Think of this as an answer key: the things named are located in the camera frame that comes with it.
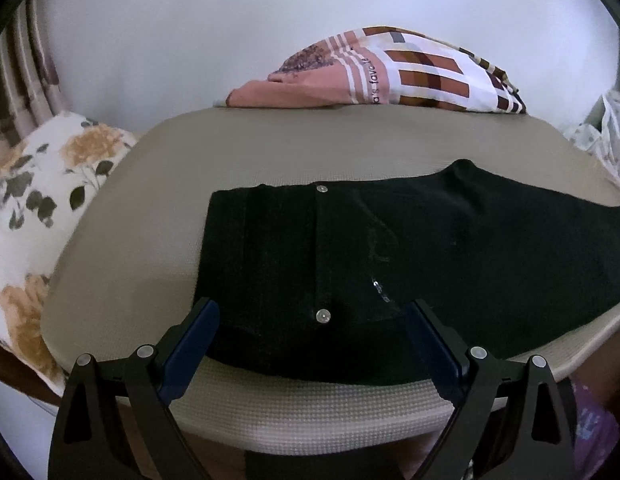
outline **striped fabric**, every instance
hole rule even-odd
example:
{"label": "striped fabric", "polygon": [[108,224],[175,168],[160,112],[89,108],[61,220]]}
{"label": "striped fabric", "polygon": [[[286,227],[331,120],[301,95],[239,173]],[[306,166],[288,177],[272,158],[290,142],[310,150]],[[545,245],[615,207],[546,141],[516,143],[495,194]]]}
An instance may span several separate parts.
{"label": "striped fabric", "polygon": [[465,50],[395,27],[350,30],[297,52],[266,81],[231,92],[230,107],[401,104],[525,113],[507,74]]}

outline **gray ironing board cover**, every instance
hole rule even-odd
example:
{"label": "gray ironing board cover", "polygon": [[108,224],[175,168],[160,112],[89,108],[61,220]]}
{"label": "gray ironing board cover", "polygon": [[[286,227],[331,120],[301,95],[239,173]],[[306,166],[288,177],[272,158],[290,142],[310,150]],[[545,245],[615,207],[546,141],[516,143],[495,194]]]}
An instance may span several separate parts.
{"label": "gray ironing board cover", "polygon": [[[120,358],[180,322],[191,306],[215,190],[418,176],[458,158],[525,184],[620,204],[592,157],[529,116],[392,105],[201,110],[147,133],[96,196],[52,276],[45,342],[69,370],[83,352]],[[545,355],[560,379],[619,326],[620,304],[530,353]],[[183,430],[217,442],[318,454],[438,429],[452,407],[429,381],[310,383],[206,358],[171,411]]]}

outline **patterned cushion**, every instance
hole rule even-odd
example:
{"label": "patterned cushion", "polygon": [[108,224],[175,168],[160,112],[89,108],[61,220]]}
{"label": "patterned cushion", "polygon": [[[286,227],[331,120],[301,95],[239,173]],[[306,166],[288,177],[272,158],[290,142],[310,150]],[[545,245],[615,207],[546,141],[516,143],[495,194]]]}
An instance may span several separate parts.
{"label": "patterned cushion", "polygon": [[61,394],[65,377],[40,334],[48,278],[132,134],[65,112],[0,163],[0,344]]}

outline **metal rivet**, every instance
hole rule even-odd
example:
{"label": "metal rivet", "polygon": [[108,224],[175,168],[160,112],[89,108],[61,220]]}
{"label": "metal rivet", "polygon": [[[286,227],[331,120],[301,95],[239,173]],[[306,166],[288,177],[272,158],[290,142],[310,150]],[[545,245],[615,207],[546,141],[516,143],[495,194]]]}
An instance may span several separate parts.
{"label": "metal rivet", "polygon": [[319,323],[327,323],[332,317],[332,314],[330,314],[330,311],[327,308],[322,308],[320,311],[318,311],[316,313],[316,320]]}
{"label": "metal rivet", "polygon": [[538,366],[539,368],[545,368],[545,365],[548,363],[542,356],[535,355],[532,357],[532,362]]}
{"label": "metal rivet", "polygon": [[470,348],[470,354],[477,359],[485,359],[488,356],[488,353],[482,346],[473,346]]}
{"label": "metal rivet", "polygon": [[149,357],[154,353],[154,347],[152,345],[143,345],[139,346],[139,349],[136,351],[136,354],[141,357]]}
{"label": "metal rivet", "polygon": [[76,363],[79,366],[85,366],[87,365],[90,361],[92,360],[92,356],[90,354],[81,354],[79,357],[77,357],[76,359]]}

